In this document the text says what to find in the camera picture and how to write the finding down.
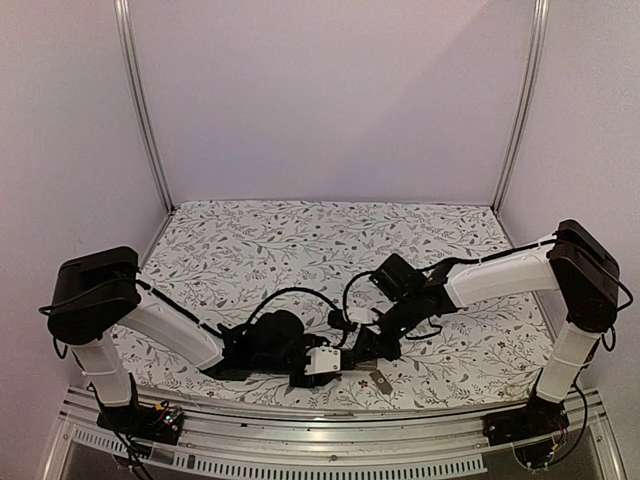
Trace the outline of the white remote control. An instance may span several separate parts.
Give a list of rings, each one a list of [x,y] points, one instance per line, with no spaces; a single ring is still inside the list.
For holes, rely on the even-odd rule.
[[[365,371],[371,372],[378,369],[376,360],[364,361],[359,363],[342,362],[340,366],[341,372]]]

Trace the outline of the remote battery cover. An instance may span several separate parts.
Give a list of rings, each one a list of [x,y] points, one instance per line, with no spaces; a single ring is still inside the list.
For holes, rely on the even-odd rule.
[[[375,370],[369,373],[372,382],[376,385],[376,388],[384,395],[390,395],[393,391],[393,387],[387,380],[387,378],[379,371]]]

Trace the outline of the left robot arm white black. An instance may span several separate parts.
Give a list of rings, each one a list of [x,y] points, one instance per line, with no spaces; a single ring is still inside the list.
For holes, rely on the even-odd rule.
[[[111,336],[116,325],[160,343],[216,380],[286,375],[293,387],[313,388],[338,376],[340,351],[306,333],[295,315],[278,310],[253,323],[212,329],[143,279],[137,260],[137,253],[123,246],[63,263],[51,304],[39,310],[52,337],[71,349],[99,401],[126,433],[141,433],[149,415],[134,401],[135,382]]]

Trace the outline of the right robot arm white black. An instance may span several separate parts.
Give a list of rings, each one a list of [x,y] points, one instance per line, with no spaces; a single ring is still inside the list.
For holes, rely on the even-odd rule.
[[[537,436],[556,417],[601,336],[621,310],[624,288],[613,256],[577,221],[564,220],[539,241],[481,259],[447,258],[416,269],[397,254],[370,274],[391,308],[361,324],[354,345],[357,362],[400,357],[400,340],[422,321],[457,313],[499,297],[558,291],[567,316],[533,394],[517,415],[517,427]]]

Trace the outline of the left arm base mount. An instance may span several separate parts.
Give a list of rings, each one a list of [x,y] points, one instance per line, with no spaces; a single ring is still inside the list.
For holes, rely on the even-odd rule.
[[[154,406],[139,403],[137,385],[131,374],[127,375],[129,398],[116,405],[105,404],[94,393],[100,409],[97,425],[114,433],[175,446],[182,433],[184,410],[167,400]]]

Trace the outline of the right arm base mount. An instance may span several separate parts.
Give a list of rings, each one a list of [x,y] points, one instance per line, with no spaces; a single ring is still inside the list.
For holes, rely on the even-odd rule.
[[[519,408],[490,413],[482,417],[483,435],[491,446],[550,435],[569,426],[564,403],[553,403],[538,396]]]

